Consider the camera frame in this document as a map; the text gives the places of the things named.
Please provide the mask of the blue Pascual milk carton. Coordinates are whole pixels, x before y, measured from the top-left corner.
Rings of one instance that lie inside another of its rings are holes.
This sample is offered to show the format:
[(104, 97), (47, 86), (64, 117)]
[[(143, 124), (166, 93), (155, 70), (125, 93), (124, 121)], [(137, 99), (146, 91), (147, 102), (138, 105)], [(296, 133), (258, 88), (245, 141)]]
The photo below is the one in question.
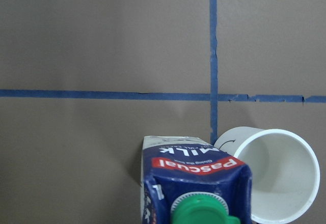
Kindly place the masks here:
[(247, 164), (196, 137), (146, 136), (142, 223), (251, 223)]

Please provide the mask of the white smiley face mug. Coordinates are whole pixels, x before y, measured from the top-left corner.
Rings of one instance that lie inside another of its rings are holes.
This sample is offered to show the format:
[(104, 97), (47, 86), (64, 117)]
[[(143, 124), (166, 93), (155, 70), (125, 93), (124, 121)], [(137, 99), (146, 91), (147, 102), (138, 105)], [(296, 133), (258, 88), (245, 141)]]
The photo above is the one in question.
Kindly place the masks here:
[(256, 223), (290, 223), (313, 204), (320, 168), (310, 145), (283, 129), (235, 127), (215, 147), (251, 169), (251, 219)]

